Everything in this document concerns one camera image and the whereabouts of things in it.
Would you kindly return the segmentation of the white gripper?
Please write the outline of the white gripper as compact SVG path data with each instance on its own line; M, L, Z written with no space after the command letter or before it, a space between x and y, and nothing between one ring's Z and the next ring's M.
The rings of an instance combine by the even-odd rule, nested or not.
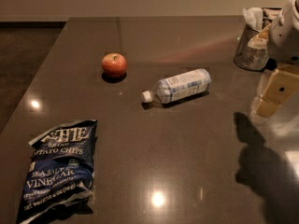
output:
M299 66L294 65L299 64L299 0L288 0L248 46L268 48L269 57L281 62L263 72L254 98L254 113L270 118L299 91Z

